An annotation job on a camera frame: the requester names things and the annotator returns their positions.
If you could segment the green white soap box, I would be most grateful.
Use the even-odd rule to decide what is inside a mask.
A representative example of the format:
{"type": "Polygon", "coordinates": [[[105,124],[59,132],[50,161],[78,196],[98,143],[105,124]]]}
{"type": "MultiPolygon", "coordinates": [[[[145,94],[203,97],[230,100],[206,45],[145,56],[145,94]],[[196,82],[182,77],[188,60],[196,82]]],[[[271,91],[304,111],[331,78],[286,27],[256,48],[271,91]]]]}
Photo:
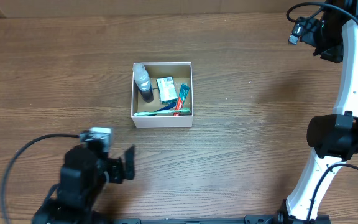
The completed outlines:
{"type": "Polygon", "coordinates": [[[157,87],[160,93],[161,104],[177,102],[178,95],[172,77],[158,78],[157,87]]]}

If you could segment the clear bottle with black cap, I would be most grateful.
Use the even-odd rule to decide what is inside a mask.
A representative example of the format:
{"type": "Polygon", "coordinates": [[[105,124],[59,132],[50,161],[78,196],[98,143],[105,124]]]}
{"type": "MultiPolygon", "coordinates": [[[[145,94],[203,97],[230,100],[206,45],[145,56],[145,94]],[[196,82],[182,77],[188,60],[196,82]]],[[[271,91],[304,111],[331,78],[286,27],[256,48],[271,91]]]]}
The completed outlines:
{"type": "Polygon", "coordinates": [[[141,63],[135,63],[132,68],[134,81],[139,89],[139,93],[146,103],[154,100],[154,94],[149,73],[141,63]]]}

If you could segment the green white toothbrush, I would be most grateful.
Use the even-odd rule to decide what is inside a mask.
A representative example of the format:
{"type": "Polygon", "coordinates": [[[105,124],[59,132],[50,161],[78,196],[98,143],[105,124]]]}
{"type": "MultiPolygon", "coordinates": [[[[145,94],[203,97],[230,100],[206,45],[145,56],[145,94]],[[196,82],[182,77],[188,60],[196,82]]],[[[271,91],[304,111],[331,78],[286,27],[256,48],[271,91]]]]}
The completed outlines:
{"type": "Polygon", "coordinates": [[[155,116],[155,115],[161,115],[161,114],[174,114],[174,113],[185,113],[188,114],[191,112],[190,108],[182,108],[179,110],[160,110],[160,111],[143,111],[135,113],[134,116],[155,116]]]}

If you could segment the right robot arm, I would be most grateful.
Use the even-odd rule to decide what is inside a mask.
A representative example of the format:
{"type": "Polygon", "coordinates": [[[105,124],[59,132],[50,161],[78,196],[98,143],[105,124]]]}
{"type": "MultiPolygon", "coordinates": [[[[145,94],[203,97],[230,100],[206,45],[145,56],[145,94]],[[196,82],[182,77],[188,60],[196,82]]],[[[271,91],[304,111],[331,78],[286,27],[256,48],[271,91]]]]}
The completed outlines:
{"type": "Polygon", "coordinates": [[[331,115],[308,126],[308,162],[293,192],[274,215],[247,215],[244,223],[329,223],[318,208],[335,175],[358,153],[358,1],[326,1],[309,17],[293,21],[290,44],[304,42],[324,60],[342,64],[331,115]]]}

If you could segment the blue disposable razor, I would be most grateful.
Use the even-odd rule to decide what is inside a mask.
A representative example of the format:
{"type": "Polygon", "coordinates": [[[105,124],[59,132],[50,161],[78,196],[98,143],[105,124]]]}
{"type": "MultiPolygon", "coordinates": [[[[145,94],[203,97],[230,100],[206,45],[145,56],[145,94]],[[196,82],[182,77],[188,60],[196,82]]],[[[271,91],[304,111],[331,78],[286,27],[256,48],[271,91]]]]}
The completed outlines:
{"type": "Polygon", "coordinates": [[[175,107],[176,107],[176,103],[170,103],[167,106],[164,106],[163,108],[160,108],[158,110],[156,110],[155,112],[157,114],[169,114],[169,113],[174,113],[175,112],[175,107]]]}

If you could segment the Colgate toothpaste tube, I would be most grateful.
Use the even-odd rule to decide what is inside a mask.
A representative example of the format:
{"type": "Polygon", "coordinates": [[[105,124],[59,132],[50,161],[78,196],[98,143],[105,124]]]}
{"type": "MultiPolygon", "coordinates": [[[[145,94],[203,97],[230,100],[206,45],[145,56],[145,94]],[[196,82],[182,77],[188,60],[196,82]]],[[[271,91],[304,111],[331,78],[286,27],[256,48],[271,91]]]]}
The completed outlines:
{"type": "Polygon", "coordinates": [[[179,93],[179,97],[177,100],[175,110],[180,110],[183,108],[183,105],[186,100],[186,97],[188,96],[189,90],[190,90],[190,87],[188,85],[186,85],[184,83],[181,85],[180,93],[179,93]]]}

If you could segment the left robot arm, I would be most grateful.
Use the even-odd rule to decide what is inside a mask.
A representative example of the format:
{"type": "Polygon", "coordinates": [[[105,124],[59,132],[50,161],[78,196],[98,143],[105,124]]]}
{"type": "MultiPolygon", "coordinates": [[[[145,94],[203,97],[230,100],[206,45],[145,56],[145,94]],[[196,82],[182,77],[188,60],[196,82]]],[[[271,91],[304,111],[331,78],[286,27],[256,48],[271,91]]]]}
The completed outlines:
{"type": "Polygon", "coordinates": [[[100,147],[77,145],[65,154],[60,170],[60,183],[51,187],[42,206],[32,218],[35,224],[100,224],[112,223],[93,210],[98,195],[109,183],[132,180],[135,147],[125,151],[125,162],[112,159],[100,147]]]}

